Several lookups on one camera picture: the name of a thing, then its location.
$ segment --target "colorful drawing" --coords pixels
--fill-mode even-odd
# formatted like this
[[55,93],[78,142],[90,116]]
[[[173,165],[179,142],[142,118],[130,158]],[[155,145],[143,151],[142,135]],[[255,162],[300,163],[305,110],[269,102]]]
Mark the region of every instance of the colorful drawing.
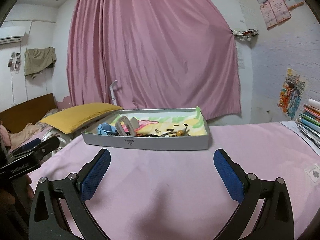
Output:
[[278,106],[286,113],[291,120],[294,118],[300,105],[303,92],[306,88],[306,81],[296,71],[288,69],[287,77],[280,92]]

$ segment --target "white paper on bed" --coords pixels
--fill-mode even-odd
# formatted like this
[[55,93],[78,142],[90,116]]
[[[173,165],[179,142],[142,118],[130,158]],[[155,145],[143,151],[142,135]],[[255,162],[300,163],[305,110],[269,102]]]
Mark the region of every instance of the white paper on bed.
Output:
[[295,121],[280,122],[285,127],[289,128],[291,131],[299,135],[315,152],[320,156],[320,149],[307,137],[305,137],[300,131]]
[[305,169],[305,172],[308,174],[308,176],[314,183],[317,183],[319,181],[320,169],[316,163],[313,164],[311,167]]

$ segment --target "air conditioner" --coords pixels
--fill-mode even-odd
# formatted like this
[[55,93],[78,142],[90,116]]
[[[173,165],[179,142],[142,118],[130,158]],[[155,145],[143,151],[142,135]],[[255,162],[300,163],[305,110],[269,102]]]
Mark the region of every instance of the air conditioner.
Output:
[[26,32],[23,26],[10,26],[0,28],[0,45],[12,42],[21,42]]

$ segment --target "white wall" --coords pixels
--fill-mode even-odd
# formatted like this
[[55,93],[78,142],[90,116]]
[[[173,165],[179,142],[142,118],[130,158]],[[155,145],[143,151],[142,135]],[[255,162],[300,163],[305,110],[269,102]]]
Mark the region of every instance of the white wall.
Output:
[[[35,79],[25,79],[24,52],[26,49],[41,49],[52,45],[54,23],[51,22],[55,22],[57,12],[56,8],[51,7],[16,4],[1,26],[24,26],[26,34],[21,43],[0,45],[0,111],[10,108],[14,103],[20,104],[52,93],[52,69],[44,70]],[[8,68],[12,52],[21,53],[20,70],[17,72]]]
[[302,104],[320,99],[320,25],[305,3],[292,18],[267,30],[257,0],[240,0],[249,28],[260,35],[252,42],[253,94],[251,123],[289,118],[277,106],[286,71],[292,68],[308,79]]
[[[244,16],[239,0],[211,0],[219,9],[231,29],[246,30]],[[68,0],[58,11],[57,23],[54,30],[52,46],[56,48],[57,62],[53,73],[53,93],[57,101],[62,101],[69,95],[66,76],[68,34],[71,17],[76,0]],[[241,115],[228,115],[213,120],[214,124],[242,124],[250,122],[252,98],[252,62],[251,50],[248,43],[238,43],[244,57],[244,67],[239,69],[241,83]]]
[[57,62],[52,77],[53,94],[57,102],[69,96],[67,80],[68,38],[71,19],[77,0],[66,1],[58,10],[52,46],[56,49]]

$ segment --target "sticker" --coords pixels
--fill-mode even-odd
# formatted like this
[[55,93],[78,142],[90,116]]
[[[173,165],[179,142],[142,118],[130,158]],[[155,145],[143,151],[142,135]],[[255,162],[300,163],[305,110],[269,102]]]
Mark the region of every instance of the sticker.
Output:
[[125,141],[127,144],[129,144],[131,147],[133,146],[134,140],[124,139],[124,141]]
[[320,169],[317,164],[313,164],[313,166],[305,169],[305,172],[314,183],[317,183],[320,179]]

